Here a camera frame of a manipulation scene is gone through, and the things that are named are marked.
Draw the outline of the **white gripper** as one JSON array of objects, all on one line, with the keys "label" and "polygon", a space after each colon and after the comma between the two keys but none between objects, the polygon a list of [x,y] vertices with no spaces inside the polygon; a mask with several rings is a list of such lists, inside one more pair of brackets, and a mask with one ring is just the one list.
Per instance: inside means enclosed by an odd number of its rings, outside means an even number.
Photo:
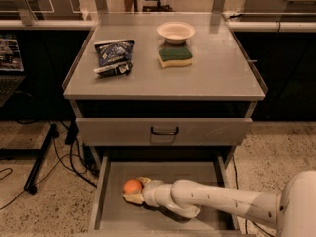
[{"label": "white gripper", "polygon": [[124,194],[123,197],[127,202],[142,205],[146,203],[149,206],[158,207],[155,192],[163,184],[160,180],[151,180],[147,177],[138,177],[137,180],[144,186],[142,193]]}]

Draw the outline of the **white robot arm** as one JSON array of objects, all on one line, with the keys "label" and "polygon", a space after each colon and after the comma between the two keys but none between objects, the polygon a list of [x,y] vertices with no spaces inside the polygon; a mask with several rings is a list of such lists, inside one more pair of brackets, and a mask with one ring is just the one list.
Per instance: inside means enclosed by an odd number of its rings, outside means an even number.
[{"label": "white robot arm", "polygon": [[204,206],[274,228],[277,237],[316,237],[316,172],[295,175],[280,193],[244,191],[178,180],[166,184],[138,177],[126,181],[123,197],[134,204],[163,206],[194,218]]}]

